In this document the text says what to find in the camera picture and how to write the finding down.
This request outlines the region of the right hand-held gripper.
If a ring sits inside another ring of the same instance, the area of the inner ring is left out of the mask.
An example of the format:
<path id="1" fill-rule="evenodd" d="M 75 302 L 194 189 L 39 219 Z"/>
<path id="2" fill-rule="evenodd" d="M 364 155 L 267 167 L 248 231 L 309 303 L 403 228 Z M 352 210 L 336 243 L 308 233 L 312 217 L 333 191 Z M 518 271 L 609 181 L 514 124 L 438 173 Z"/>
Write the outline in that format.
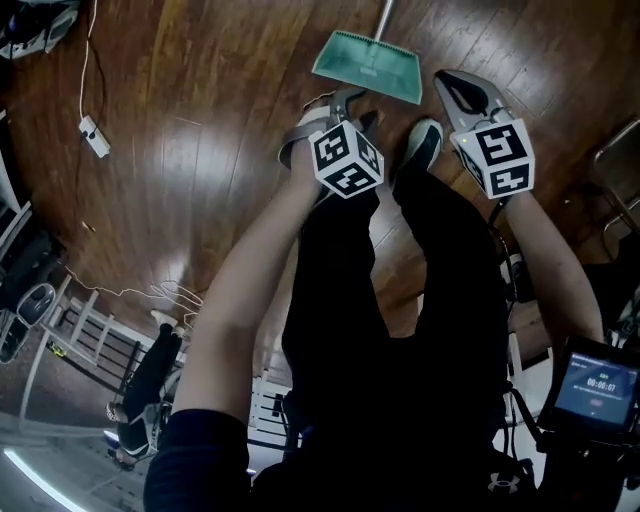
<path id="1" fill-rule="evenodd" d="M 459 70 L 439 70 L 434 85 L 453 127 L 450 142 L 488 199 L 531 190 L 535 155 L 522 119 L 490 81 Z"/>

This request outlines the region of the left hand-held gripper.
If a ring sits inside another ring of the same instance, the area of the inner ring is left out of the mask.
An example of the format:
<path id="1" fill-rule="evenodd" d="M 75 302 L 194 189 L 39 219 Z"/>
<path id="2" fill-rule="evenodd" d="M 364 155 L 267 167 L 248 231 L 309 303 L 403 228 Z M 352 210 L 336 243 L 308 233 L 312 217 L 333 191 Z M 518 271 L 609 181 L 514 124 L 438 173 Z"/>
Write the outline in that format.
<path id="1" fill-rule="evenodd" d="M 367 139 L 377 136 L 379 112 L 372 110 L 350 122 L 349 105 L 367 93 L 363 88 L 333 92 L 329 121 L 341 122 L 324 133 L 309 137 L 316 179 L 343 199 L 375 188 L 384 181 L 384 157 Z"/>

